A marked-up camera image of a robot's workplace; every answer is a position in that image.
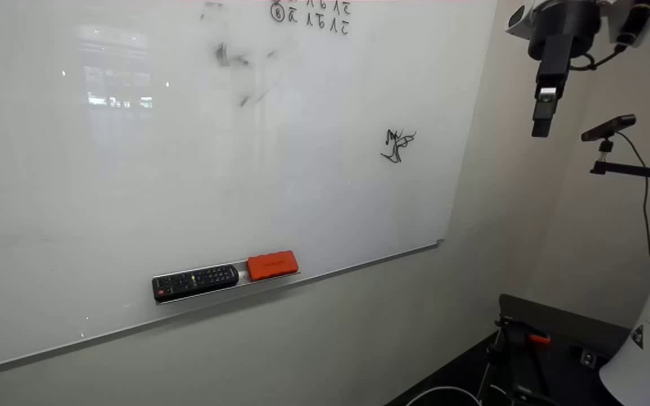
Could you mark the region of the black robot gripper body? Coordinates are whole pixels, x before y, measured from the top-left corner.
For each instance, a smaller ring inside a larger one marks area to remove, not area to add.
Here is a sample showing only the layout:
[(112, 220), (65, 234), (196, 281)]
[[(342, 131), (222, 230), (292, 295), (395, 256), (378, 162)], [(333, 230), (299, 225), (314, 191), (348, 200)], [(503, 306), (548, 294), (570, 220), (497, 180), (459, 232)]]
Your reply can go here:
[(596, 0), (543, 0), (532, 10), (528, 55), (542, 75), (564, 75), (568, 64), (586, 55), (599, 31)]

